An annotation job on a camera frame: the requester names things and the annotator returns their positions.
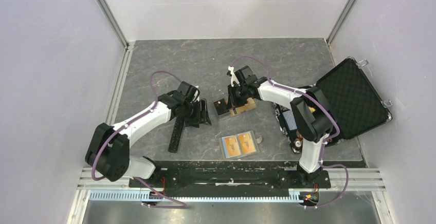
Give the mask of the clear acrylic card tray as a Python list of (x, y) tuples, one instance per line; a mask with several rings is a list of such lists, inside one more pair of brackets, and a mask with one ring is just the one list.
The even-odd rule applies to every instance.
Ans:
[(238, 116), (243, 112), (253, 110), (257, 107), (252, 98), (249, 98), (247, 103), (240, 107), (232, 106), (232, 104), (224, 98), (213, 102), (213, 106), (219, 120)]

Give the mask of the beige leather card holder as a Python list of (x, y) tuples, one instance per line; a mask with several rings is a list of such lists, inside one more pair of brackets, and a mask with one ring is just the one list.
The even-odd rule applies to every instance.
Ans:
[(239, 159), (260, 152), (261, 136), (256, 137), (254, 131), (224, 136), (218, 139), (224, 160)]

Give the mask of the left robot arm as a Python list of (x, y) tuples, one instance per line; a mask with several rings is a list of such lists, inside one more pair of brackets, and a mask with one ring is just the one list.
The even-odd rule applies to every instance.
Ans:
[(130, 154), (131, 147), (154, 128), (172, 119), (183, 121), (183, 126), (211, 125), (207, 101), (200, 90), (185, 81), (178, 89), (162, 94), (146, 109), (122, 122), (99, 124), (85, 155), (95, 181), (117, 181), (123, 176), (141, 178), (148, 186), (161, 182), (156, 163), (147, 157)]

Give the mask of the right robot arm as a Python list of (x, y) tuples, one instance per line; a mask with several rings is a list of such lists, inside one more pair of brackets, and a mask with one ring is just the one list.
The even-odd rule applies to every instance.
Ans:
[(271, 78), (258, 78), (249, 66), (235, 70), (228, 67), (229, 107), (245, 105), (249, 98), (269, 101), (293, 112), (297, 131), (303, 137), (302, 153), (297, 165), (297, 181), (312, 186), (323, 167), (323, 151), (328, 140), (340, 134), (330, 112), (330, 104), (316, 86), (303, 89), (279, 84)]

